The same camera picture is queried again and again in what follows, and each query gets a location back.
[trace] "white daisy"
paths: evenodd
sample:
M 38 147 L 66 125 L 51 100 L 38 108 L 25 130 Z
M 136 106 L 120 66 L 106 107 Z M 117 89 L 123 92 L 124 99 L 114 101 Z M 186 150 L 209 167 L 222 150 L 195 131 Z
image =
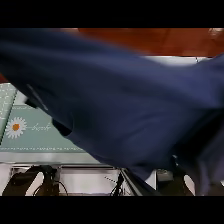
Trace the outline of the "white daisy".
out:
M 26 127 L 25 119 L 21 117 L 15 117 L 10 122 L 8 122 L 8 125 L 6 126 L 6 135 L 8 138 L 17 138 L 23 134 L 23 131 L 26 130 Z

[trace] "dark blue fabric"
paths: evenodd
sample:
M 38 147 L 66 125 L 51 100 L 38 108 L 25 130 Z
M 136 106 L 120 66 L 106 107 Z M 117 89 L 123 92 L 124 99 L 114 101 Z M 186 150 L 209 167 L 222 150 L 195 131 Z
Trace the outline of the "dark blue fabric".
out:
M 0 72 L 74 144 L 142 179 L 171 169 L 176 142 L 223 108 L 223 62 L 165 66 L 67 33 L 0 29 Z

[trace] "daisy center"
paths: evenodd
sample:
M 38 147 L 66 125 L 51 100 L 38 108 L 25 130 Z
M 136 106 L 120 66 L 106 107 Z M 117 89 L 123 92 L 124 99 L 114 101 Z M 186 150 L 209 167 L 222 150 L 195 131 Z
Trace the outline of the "daisy center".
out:
M 14 124 L 14 125 L 12 126 L 12 129 L 13 129 L 13 131 L 17 131 L 17 130 L 19 130 L 19 124 Z

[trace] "garment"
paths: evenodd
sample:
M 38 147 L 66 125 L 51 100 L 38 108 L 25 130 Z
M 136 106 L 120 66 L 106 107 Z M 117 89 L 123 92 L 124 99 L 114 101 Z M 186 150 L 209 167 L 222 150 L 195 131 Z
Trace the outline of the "garment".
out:
M 171 157 L 181 154 L 176 143 L 210 111 L 223 109 L 223 61 L 172 67 L 49 29 L 0 29 L 0 72 L 62 135 L 143 180 L 156 168 L 172 169 Z M 206 172 L 195 178 L 211 179 Z

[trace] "navy blue cloth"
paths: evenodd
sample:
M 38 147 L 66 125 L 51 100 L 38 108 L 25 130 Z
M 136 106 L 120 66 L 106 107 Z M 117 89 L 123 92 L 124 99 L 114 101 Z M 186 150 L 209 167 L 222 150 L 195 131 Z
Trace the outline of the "navy blue cloth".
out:
M 49 29 L 0 29 L 0 72 L 62 135 L 144 180 L 153 169 L 172 169 L 176 143 L 223 108 L 223 62 L 220 56 L 172 67 Z M 209 185 L 208 172 L 201 172 L 197 178 L 206 176 Z

